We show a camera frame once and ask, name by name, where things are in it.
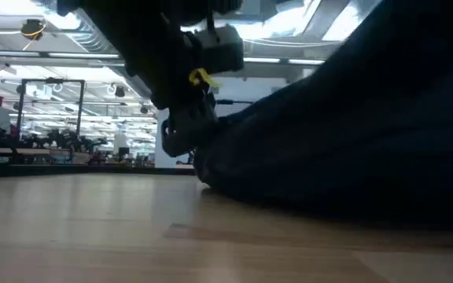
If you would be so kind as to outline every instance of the yellow tag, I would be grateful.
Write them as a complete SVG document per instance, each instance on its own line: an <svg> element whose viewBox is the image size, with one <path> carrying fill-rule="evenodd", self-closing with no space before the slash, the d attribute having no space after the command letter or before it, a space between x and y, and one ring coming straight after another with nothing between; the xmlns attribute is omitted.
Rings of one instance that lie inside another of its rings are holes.
<svg viewBox="0 0 453 283"><path fill-rule="evenodd" d="M190 80L190 83L192 83L194 86L198 86L200 83L201 83L201 79L199 79L197 77L197 74L200 74L202 79L209 84L209 86L213 86L213 87L221 87L221 84L215 82L211 76L205 71L204 68L198 68L198 69L195 69L193 70L191 73L190 73L190 76L189 76L189 80Z"/></svg>

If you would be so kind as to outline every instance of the wooden floor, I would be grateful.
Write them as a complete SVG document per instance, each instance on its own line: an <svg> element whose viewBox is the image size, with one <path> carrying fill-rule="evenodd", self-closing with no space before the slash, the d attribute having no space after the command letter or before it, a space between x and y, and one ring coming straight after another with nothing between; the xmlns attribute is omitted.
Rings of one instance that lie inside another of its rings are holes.
<svg viewBox="0 0 453 283"><path fill-rule="evenodd" d="M453 233L370 230L193 177L0 178L0 282L453 282Z"/></svg>

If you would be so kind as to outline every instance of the white wall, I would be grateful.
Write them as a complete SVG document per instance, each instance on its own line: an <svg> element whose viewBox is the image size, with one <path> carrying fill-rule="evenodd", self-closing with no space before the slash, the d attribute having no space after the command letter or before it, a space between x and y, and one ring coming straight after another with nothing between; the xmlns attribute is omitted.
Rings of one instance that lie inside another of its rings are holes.
<svg viewBox="0 0 453 283"><path fill-rule="evenodd" d="M216 99L230 99L234 101L258 101L259 99L272 94L274 87L284 87L285 79L265 79L265 78L248 78L247 80L237 78L215 77L214 80L222 86L219 88L219 93L215 96ZM218 115L228 115L242 110L243 105L218 105ZM188 155L171 158L164 152L160 137L160 127L164 120L168 117L168 110L159 111L157 113L158 131L157 144L155 145L155 167L157 168L174 168L176 161L187 161Z"/></svg>

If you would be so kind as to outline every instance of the ceiling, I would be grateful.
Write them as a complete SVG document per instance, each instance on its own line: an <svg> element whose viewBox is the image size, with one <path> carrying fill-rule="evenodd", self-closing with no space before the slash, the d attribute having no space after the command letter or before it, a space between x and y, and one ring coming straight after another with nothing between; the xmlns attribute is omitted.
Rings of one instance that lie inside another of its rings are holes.
<svg viewBox="0 0 453 283"><path fill-rule="evenodd" d="M230 24L237 28L244 39L246 59L277 60L246 60L244 70L218 75L284 78L292 82L304 69L313 70L328 58L380 1L292 0L284 6L274 6L273 0L244 0L240 11L217 15L215 24ZM50 3L54 0L0 0L0 50L118 54L83 12L59 17ZM20 26L27 19L47 22L44 36L31 44L20 34ZM182 29L203 27L204 23L199 23ZM300 61L295 63L286 58ZM312 63L301 64L301 60ZM89 138L110 138L123 129L129 139L142 142L139 146L154 143L157 126L153 113L141 113L143 105L154 110L148 99L149 90L139 78L127 75L119 58L59 60L1 55L0 70L0 95L5 98L4 106L8 109L13 109L18 99L16 87L22 78L84 79L87 88L82 134ZM116 97L114 86L123 87L125 97ZM76 127L73 117L78 112L74 107L75 101L79 100L78 85L36 83L29 87L25 100L25 130L46 133L47 129L55 127Z"/></svg>

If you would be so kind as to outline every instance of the black fabric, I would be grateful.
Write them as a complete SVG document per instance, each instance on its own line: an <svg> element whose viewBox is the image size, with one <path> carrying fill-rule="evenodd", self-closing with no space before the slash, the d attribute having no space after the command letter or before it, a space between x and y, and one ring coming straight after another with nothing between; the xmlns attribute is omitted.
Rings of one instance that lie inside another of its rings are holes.
<svg viewBox="0 0 453 283"><path fill-rule="evenodd" d="M384 0L313 76L222 122L194 165L232 197L453 213L453 2Z"/></svg>

